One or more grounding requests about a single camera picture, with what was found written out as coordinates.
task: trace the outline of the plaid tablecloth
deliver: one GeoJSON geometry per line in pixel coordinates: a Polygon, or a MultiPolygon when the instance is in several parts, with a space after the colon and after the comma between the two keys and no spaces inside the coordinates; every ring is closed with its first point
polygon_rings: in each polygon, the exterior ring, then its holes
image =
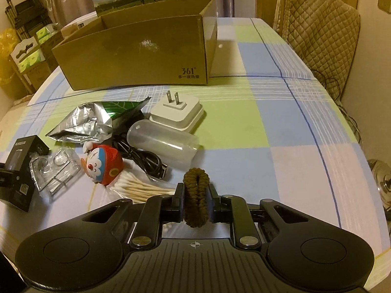
{"type": "MultiPolygon", "coordinates": [[[[19,137],[44,135],[88,101],[142,100],[150,108],[167,90],[197,96],[206,112],[195,134],[202,148],[193,166],[209,174],[218,193],[249,203],[271,198],[349,230],[372,247],[371,288],[391,269],[390,238],[376,185],[351,130],[331,98],[292,49],[262,20],[218,20],[218,47],[208,86],[143,86],[72,91],[60,68],[48,78],[14,128],[1,136],[5,161],[19,137]]],[[[169,181],[182,181],[172,170],[169,181]]],[[[32,233],[110,202],[86,175],[53,204],[34,195],[28,214],[0,203],[0,248],[11,259],[32,233]]],[[[225,225],[192,230],[174,225],[167,237],[224,237],[225,225]]]]}

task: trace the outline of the power adapter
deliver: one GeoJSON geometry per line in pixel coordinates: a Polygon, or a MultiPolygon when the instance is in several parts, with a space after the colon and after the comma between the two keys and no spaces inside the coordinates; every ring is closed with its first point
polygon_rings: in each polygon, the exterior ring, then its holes
{"type": "Polygon", "coordinates": [[[204,108],[199,99],[193,95],[175,93],[175,100],[171,98],[171,92],[164,96],[151,109],[149,120],[177,129],[190,132],[204,114],[204,108]]]}

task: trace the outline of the black box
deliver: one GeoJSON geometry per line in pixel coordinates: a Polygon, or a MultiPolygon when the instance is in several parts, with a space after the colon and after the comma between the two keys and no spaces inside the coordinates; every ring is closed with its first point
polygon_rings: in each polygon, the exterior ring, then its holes
{"type": "Polygon", "coordinates": [[[38,136],[19,138],[0,168],[0,199],[26,212],[36,189],[30,173],[30,160],[35,153],[48,155],[49,148],[38,136]]]}

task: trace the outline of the ribbed black surface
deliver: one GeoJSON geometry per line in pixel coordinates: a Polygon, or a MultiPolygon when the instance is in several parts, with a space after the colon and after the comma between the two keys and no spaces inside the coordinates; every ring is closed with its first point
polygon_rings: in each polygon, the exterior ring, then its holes
{"type": "MultiPolygon", "coordinates": [[[[131,254],[116,275],[100,286],[83,292],[303,293],[304,291],[281,282],[267,269],[257,253],[237,250],[231,246],[228,239],[163,239],[156,249],[131,254]]],[[[362,289],[356,289],[351,293],[364,292],[362,289]]]]}

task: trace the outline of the braided brown object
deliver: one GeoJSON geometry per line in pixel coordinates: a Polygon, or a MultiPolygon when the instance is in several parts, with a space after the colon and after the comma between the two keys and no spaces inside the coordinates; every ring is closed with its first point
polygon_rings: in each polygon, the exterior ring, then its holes
{"type": "Polygon", "coordinates": [[[202,227],[208,220],[206,188],[209,176],[203,169],[191,168],[183,176],[185,186],[184,220],[192,228],[202,227]]]}

